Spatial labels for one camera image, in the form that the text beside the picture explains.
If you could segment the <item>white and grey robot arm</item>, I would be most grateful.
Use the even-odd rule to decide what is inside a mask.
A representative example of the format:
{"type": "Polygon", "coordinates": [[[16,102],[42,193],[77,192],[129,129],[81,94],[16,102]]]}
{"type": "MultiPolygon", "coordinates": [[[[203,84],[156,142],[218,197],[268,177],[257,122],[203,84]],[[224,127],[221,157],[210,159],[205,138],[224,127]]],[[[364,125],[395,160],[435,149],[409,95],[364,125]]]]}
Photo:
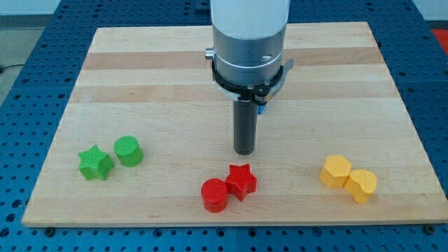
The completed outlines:
{"type": "Polygon", "coordinates": [[[261,85],[279,72],[290,0],[211,0],[213,65],[225,81],[261,85]]]}

